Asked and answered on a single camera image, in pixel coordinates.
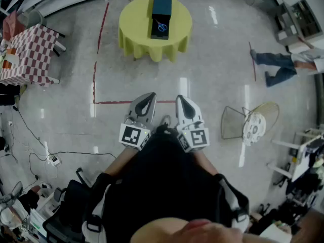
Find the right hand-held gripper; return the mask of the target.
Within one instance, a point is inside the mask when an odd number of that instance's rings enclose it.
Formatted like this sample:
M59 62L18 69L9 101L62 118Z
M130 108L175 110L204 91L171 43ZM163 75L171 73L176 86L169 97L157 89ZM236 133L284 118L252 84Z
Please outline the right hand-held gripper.
M209 129L205 127L201 110L195 102L183 95L178 95L176 117L177 139L184 152L202 150L210 145Z

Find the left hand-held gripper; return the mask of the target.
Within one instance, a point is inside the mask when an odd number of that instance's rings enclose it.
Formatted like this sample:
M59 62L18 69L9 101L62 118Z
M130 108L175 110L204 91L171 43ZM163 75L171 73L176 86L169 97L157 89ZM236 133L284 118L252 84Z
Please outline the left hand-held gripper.
M146 93L131 102L120 126L118 141L125 147L142 150L151 137L157 102L156 93Z

